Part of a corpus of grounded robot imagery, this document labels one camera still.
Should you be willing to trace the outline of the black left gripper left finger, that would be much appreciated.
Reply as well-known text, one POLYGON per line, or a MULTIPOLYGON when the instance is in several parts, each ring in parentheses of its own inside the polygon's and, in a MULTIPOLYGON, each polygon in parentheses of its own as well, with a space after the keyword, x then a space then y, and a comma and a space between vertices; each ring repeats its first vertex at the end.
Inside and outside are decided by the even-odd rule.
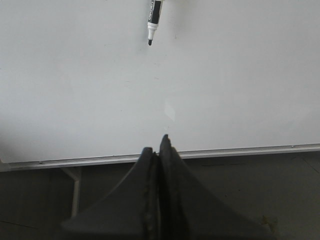
POLYGON ((61 224, 63 240, 157 240, 159 158, 145 147, 103 199, 61 224))

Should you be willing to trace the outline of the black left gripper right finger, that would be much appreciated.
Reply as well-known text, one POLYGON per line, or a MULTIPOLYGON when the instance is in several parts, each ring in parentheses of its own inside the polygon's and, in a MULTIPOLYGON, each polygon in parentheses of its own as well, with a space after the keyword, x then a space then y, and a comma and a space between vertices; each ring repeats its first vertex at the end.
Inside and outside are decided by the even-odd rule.
POLYGON ((164 135, 158 197, 164 240, 273 240, 260 224, 232 210, 190 171, 164 135))

